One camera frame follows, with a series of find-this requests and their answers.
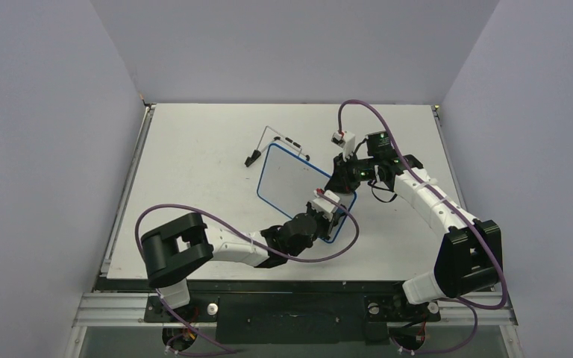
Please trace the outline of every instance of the blue edge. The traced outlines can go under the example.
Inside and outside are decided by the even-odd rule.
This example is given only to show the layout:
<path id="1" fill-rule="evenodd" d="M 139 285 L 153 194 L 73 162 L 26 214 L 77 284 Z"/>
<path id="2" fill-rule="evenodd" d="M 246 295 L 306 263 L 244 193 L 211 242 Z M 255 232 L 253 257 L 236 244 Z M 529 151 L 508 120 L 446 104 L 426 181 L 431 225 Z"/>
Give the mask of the blue edge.
<path id="1" fill-rule="evenodd" d="M 260 180 L 258 181 L 258 188 L 256 188 L 256 194 L 258 195 L 258 198 L 263 199 L 264 202 L 266 202 L 267 204 L 271 205 L 274 209 L 276 209 L 277 211 L 283 213 L 287 218 L 289 219 L 293 219 L 293 217 L 289 216 L 289 214 L 285 213 L 284 211 L 280 210 L 279 207 L 276 207 L 274 204 L 272 204 L 271 202 L 269 202 L 268 200 L 266 200 L 265 198 L 263 198 L 262 196 L 260 196 L 260 183 L 262 183 L 263 181 L 263 174 L 265 173 L 265 167 L 266 167 L 266 161 L 267 159 L 269 159 L 269 152 L 271 151 L 272 147 L 276 147 L 281 149 L 282 151 L 285 151 L 286 153 L 288 153 L 288 155 L 290 155 L 291 157 L 294 157 L 295 159 L 301 161 L 304 165 L 309 166 L 310 168 L 315 169 L 316 171 L 322 173 L 322 175 L 324 175 L 327 178 L 331 178 L 331 176 L 327 173 L 324 173 L 322 170 L 320 170 L 319 168 L 313 166 L 312 164 L 308 163 L 306 160 L 303 160 L 302 158 L 298 157 L 297 155 L 293 154 L 291 151 L 286 150 L 285 148 L 272 143 L 271 145 L 269 145 L 269 147 L 267 148 L 267 153 L 265 156 L 265 162 L 263 164 L 263 170 L 260 173 Z M 348 211 L 352 210 L 352 206 L 354 205 L 354 202 L 357 201 L 357 193 L 354 193 L 354 197 L 352 199 L 352 202 L 350 203 L 350 207 L 348 207 Z M 335 236 L 333 236 L 333 239 L 329 239 L 329 240 L 324 240 L 321 239 L 323 242 L 326 242 L 328 244 L 332 244 L 333 242 L 335 242 L 335 239 L 337 238 L 337 235 L 339 235 L 339 232 L 342 230 L 342 226 L 344 225 L 345 220 L 348 218 L 348 216 L 344 216 L 344 219 L 342 220 L 341 223 L 339 223 L 339 227 L 337 228 L 337 232 L 335 233 Z"/>

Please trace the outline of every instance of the blue rim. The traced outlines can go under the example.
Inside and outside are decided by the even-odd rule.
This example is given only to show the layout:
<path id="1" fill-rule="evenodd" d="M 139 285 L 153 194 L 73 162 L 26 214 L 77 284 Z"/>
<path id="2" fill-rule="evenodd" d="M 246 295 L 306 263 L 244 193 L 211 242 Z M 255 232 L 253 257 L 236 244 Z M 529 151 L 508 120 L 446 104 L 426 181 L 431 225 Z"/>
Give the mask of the blue rim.
<path id="1" fill-rule="evenodd" d="M 301 161 L 302 163 L 304 163 L 305 165 L 307 165 L 310 168 L 315 169 L 316 171 L 318 171 L 319 173 L 321 173 L 322 175 L 324 175 L 325 177 L 330 179 L 330 175 L 323 172 L 320 168 L 317 168 L 316 166 L 312 165 L 311 163 L 308 163 L 306 160 L 303 160 L 302 158 L 298 157 L 297 155 L 293 154 L 291 151 L 286 150 L 284 147 L 276 144 L 276 143 L 272 143 L 269 145 L 269 147 L 267 148 L 267 152 L 265 155 L 265 161 L 263 163 L 263 170 L 260 173 L 260 180 L 258 181 L 258 187 L 256 188 L 256 195 L 258 195 L 258 198 L 262 199 L 264 202 L 266 202 L 267 204 L 269 204 L 271 207 L 273 207 L 274 209 L 276 209 L 277 211 L 281 212 L 283 215 L 285 215 L 287 218 L 289 219 L 293 219 L 292 216 L 290 216 L 289 214 L 285 213 L 284 211 L 280 210 L 279 207 L 276 207 L 274 204 L 272 204 L 271 202 L 269 202 L 268 200 L 266 200 L 265 198 L 263 198 L 262 196 L 260 196 L 260 183 L 263 180 L 263 174 L 265 173 L 265 168 L 266 168 L 266 161 L 269 158 L 269 152 L 271 151 L 271 147 L 277 147 L 279 149 L 281 149 L 282 151 L 285 151 L 288 155 L 290 155 L 291 157 L 294 157 L 295 159 Z M 352 202 L 350 203 L 350 206 L 348 207 L 348 211 L 352 210 L 352 207 L 354 205 L 354 202 L 357 201 L 357 193 L 354 193 L 354 197 L 352 199 Z M 348 216 L 344 216 L 342 222 L 339 223 L 339 227 L 337 228 L 337 232 L 335 233 L 335 236 L 333 236 L 333 239 L 329 239 L 329 240 L 324 240 L 321 239 L 323 242 L 326 242 L 327 244 L 332 244 L 333 242 L 335 242 L 335 239 L 337 238 L 337 235 L 339 235 L 339 231 L 342 230 L 342 227 L 344 225 L 345 220 L 348 218 Z"/>

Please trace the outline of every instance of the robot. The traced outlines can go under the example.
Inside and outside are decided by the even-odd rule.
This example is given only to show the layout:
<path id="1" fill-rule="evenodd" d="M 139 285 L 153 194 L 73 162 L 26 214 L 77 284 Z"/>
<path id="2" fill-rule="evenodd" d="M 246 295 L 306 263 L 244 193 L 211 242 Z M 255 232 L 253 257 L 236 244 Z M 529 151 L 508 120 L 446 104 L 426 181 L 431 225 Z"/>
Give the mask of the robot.
<path id="1" fill-rule="evenodd" d="M 403 282 L 400 307 L 415 310 L 440 298 L 458 298 L 500 282 L 495 264 L 502 267 L 499 226 L 490 220 L 480 221 L 453 202 L 413 155 L 399 155 L 389 128 L 367 135 L 356 146 L 355 135 L 340 125 L 331 142 L 342 152 L 333 158 L 330 180 L 312 193 L 302 213 L 282 225 L 247 233 L 243 239 L 237 232 L 207 230 L 200 213 L 188 213 L 143 234 L 140 243 L 148 285 L 157 289 L 171 309 L 177 309 L 190 302 L 186 278 L 207 261 L 243 263 L 258 269 L 283 265 L 287 257 L 296 258 L 317 239 L 329 237 L 346 215 L 337 194 L 351 194 L 362 182 L 384 184 L 442 238 L 433 269 Z M 359 159 L 357 150 L 363 143 L 367 157 Z M 180 247 L 179 238 L 185 248 Z"/>

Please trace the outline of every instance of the wall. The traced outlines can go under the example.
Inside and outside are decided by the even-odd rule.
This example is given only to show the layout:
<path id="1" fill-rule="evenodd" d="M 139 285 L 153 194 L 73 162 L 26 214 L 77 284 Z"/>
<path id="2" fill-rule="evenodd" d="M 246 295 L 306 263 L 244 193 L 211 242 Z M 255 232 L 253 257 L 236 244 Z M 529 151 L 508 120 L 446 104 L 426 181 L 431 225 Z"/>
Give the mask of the wall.
<path id="1" fill-rule="evenodd" d="M 63 354 L 142 116 L 88 1 L 0 1 L 0 357 Z"/>
<path id="2" fill-rule="evenodd" d="M 92 0 L 152 102 L 444 98 L 498 0 Z"/>
<path id="3" fill-rule="evenodd" d="M 441 118 L 466 203 L 504 230 L 525 353 L 573 357 L 573 1 L 500 1 Z"/>

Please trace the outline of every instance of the white table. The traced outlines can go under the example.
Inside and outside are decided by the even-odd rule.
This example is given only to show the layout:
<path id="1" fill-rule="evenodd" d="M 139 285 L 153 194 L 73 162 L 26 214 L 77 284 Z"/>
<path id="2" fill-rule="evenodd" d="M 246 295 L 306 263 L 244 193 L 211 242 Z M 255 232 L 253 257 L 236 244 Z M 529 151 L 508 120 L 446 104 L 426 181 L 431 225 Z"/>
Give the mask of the white table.
<path id="1" fill-rule="evenodd" d="M 256 196 L 263 158 L 243 163 L 264 126 L 271 125 L 301 143 L 310 162 L 331 173 L 340 148 L 331 143 L 337 130 L 336 104 L 157 104 L 130 196 L 123 208 L 111 257 L 109 279 L 144 279 L 146 272 L 134 241 L 137 216 L 161 203 L 178 203 L 211 212 L 242 231 L 282 224 L 286 217 Z M 429 106 L 378 105 L 403 154 L 414 154 L 439 185 L 458 201 L 454 180 Z M 381 131 L 366 108 L 347 106 L 343 127 L 357 135 Z M 366 153 L 361 148 L 362 156 Z M 277 268 L 209 262 L 189 279 L 203 280 L 407 280 L 433 267 L 441 238 L 402 199 L 376 201 L 362 185 L 352 210 L 361 226 L 357 244 L 326 263 L 289 262 Z M 140 233 L 184 215 L 164 209 L 148 215 Z M 323 257 L 340 250 L 354 235 L 350 221 L 333 244 L 316 241 L 301 257 Z"/>

